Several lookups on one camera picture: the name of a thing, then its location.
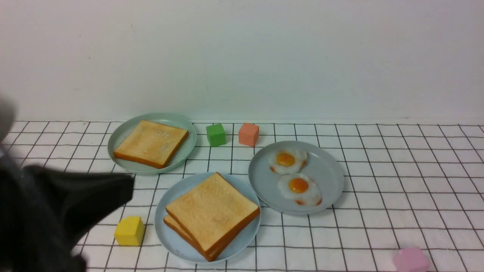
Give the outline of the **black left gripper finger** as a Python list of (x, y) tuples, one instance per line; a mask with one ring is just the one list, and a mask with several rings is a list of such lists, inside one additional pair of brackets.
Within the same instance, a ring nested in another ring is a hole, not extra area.
[(135, 179), (126, 173), (61, 172), (39, 165), (24, 171), (34, 177), (71, 246), (133, 196)]

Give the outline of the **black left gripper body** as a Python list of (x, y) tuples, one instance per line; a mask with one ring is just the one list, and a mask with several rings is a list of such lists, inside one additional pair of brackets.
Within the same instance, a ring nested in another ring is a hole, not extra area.
[(45, 190), (1, 148), (1, 271), (84, 272)]

